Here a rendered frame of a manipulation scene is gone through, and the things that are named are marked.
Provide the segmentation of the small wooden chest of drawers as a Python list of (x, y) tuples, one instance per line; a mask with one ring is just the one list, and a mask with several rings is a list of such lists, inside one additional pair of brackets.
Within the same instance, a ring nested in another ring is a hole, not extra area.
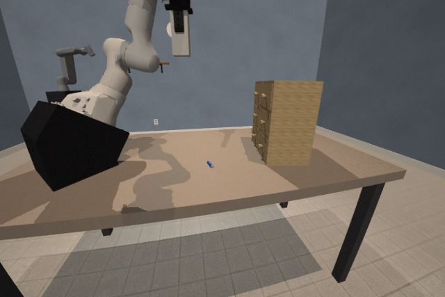
[(273, 82), (266, 166), (308, 166), (324, 81)]

